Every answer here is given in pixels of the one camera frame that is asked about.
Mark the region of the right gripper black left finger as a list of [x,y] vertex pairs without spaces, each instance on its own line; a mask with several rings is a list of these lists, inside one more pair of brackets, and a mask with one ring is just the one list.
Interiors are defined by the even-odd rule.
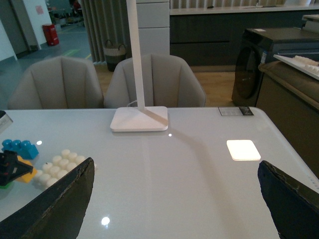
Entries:
[[90,202],[94,160],[85,159],[0,223],[2,239],[75,239]]

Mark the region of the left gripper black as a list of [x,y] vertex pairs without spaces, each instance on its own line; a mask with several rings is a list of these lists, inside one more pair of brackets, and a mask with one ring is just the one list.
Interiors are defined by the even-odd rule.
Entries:
[[19,155],[14,151],[5,150],[0,153],[0,185],[4,186],[18,177]]

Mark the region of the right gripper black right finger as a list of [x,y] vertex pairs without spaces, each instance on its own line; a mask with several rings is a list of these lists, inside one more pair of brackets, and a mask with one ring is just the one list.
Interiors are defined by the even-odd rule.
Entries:
[[319,237],[319,194],[268,161],[261,161],[262,197],[281,239]]

